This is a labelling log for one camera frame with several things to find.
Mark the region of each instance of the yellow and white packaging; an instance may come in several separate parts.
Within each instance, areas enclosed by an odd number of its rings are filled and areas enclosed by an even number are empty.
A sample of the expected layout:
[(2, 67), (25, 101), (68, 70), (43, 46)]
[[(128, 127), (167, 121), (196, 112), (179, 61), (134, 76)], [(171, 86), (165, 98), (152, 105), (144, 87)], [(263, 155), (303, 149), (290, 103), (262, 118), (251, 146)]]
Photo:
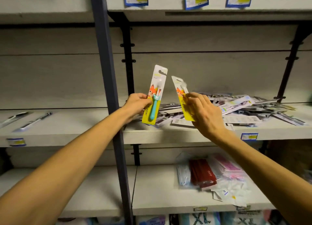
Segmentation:
[(195, 121), (191, 114), (191, 108), (186, 103), (185, 94), (188, 93), (188, 89), (186, 88), (186, 83), (181, 78), (178, 78), (175, 76), (171, 76), (171, 77), (174, 82), (174, 87), (177, 91), (177, 96), (179, 98), (185, 120)]
[[(160, 106), (162, 93), (163, 93), (163, 88), (165, 86), (167, 73), (168, 73), (167, 68), (159, 66), (159, 65), (155, 65), (154, 73), (153, 73), (153, 77), (152, 77), (152, 81), (151, 81), (151, 85), (150, 85), (150, 90), (149, 90), (149, 94), (148, 94), (148, 98), (153, 101), (153, 104), (144, 110), (143, 117), (142, 117), (142, 123), (146, 123), (146, 124), (150, 124), (150, 125), (155, 124), (157, 114), (158, 114), (158, 110), (159, 110), (159, 106)], [(156, 101), (157, 106), (156, 106), (155, 117), (153, 120), (151, 120), (150, 114), (151, 114), (152, 107), (153, 107), (154, 102), (155, 102), (153, 99), (153, 95), (157, 94), (157, 93), (159, 95), (159, 100)]]

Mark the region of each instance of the pink package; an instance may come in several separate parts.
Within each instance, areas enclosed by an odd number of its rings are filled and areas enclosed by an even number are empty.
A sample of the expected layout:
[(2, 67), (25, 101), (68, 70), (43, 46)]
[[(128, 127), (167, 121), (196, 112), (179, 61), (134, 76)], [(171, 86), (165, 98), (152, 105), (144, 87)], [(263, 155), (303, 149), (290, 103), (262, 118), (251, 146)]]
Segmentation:
[(229, 160), (221, 154), (215, 154), (213, 157), (228, 171), (242, 171), (240, 168), (235, 167)]

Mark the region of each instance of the metal shelf post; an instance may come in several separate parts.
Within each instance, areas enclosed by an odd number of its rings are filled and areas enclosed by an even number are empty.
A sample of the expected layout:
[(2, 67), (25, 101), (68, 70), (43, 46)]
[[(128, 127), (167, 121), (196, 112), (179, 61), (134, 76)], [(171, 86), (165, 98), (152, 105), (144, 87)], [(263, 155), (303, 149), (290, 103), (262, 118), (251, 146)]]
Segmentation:
[[(110, 29), (107, 14), (106, 0), (91, 0), (93, 17), (96, 28), (96, 39), (99, 48), (99, 57), (107, 99), (109, 114), (119, 109), (113, 52), (110, 39)], [(124, 155), (123, 134), (120, 130), (113, 138), (115, 158), (117, 164), (123, 214), (125, 223), (133, 225), (131, 197), (129, 192), (126, 160)]]

